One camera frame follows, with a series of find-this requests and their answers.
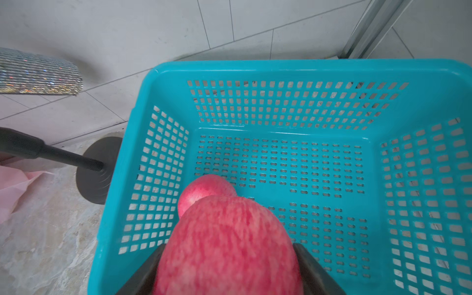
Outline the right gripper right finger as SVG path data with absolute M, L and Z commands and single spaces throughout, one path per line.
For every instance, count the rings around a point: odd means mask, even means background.
M 346 292 L 300 243 L 293 243 L 305 295 L 346 295 Z

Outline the red apple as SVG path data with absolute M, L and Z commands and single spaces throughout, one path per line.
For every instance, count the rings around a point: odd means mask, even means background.
M 192 205 L 165 246 L 155 295 L 301 295 L 292 241 L 267 208 L 244 197 Z
M 204 175 L 189 184 L 178 200 L 178 216 L 181 218 L 191 205 L 208 196 L 237 197 L 233 185 L 218 175 Z

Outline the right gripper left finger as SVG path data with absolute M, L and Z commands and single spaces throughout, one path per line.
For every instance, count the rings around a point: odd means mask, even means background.
M 158 246 L 116 295 L 151 295 L 165 246 L 166 244 Z

